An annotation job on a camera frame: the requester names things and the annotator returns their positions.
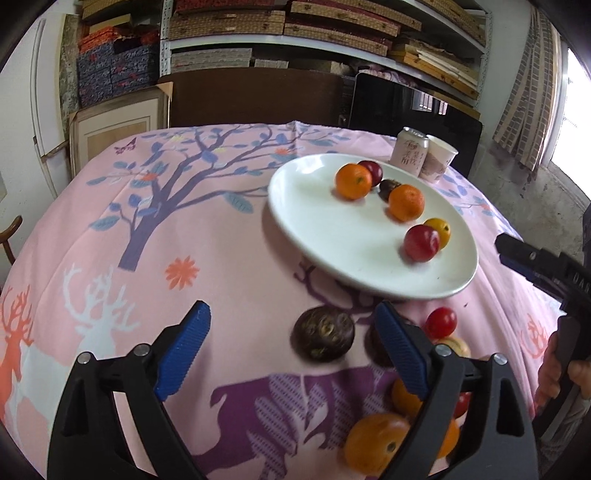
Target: metal screw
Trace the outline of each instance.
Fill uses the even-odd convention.
[[[150,352],[150,346],[147,343],[140,343],[134,348],[135,356],[146,356]]]
[[[449,348],[447,345],[444,345],[443,343],[436,345],[435,351],[439,356],[450,356],[452,354],[452,349]]]
[[[90,353],[83,352],[80,355],[78,355],[78,363],[82,364],[82,365],[86,365],[88,362],[90,362],[91,358],[92,358],[92,356],[90,355]]]
[[[502,353],[495,353],[492,356],[492,359],[498,363],[499,365],[505,365],[509,360],[507,360],[507,357],[505,355],[503,355]]]

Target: window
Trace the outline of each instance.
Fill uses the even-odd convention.
[[[552,162],[591,197],[591,80],[571,50],[568,62],[564,116]]]

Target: orange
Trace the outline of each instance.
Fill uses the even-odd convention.
[[[410,222],[419,218],[425,210],[425,197],[412,185],[400,185],[388,197],[390,214],[400,222]]]
[[[437,230],[437,233],[439,233],[439,250],[443,250],[452,236],[452,229],[450,228],[449,223],[440,218],[430,218],[423,225],[430,226]]]
[[[371,191],[371,173],[363,165],[349,163],[336,173],[335,185],[342,197],[359,200]]]
[[[437,454],[437,460],[449,455],[452,450],[456,447],[458,440],[460,439],[460,427],[457,426],[455,420],[452,420]]]
[[[408,416],[411,420],[417,417],[423,405],[416,395],[408,392],[400,378],[392,386],[392,403],[399,413]]]
[[[345,442],[347,465],[362,475],[382,475],[409,429],[408,422],[394,413],[378,413],[359,420]]]

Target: wooden chair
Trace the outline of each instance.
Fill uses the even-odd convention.
[[[4,247],[4,251],[6,252],[6,256],[8,257],[8,261],[11,265],[14,265],[16,258],[12,253],[12,248],[10,248],[10,244],[8,241],[11,237],[17,232],[18,228],[22,225],[22,217],[19,215],[16,217],[10,227],[0,233],[0,244]]]

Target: wooden board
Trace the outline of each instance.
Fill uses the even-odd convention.
[[[448,97],[447,95],[444,95],[441,92],[436,92],[435,90],[429,90],[428,94],[433,95],[436,99],[441,100],[442,102],[449,103],[452,107],[457,108],[459,111],[464,112],[466,115],[470,115],[475,120],[480,120],[480,112],[474,110],[472,107],[466,105],[465,103],[461,103],[461,101]]]
[[[399,53],[396,51],[392,51],[388,54],[388,57],[404,63],[405,65],[409,65],[411,67],[416,68],[417,70],[421,70],[421,72],[427,73],[432,77],[435,77],[442,82],[447,83],[450,87],[455,88],[459,92],[468,95],[468,97],[477,100],[478,99],[478,92],[471,88],[469,85],[460,82],[457,78],[452,77],[451,75],[445,73],[442,70],[439,70],[432,65],[428,64],[426,61],[420,60],[417,56],[412,55],[410,53]]]

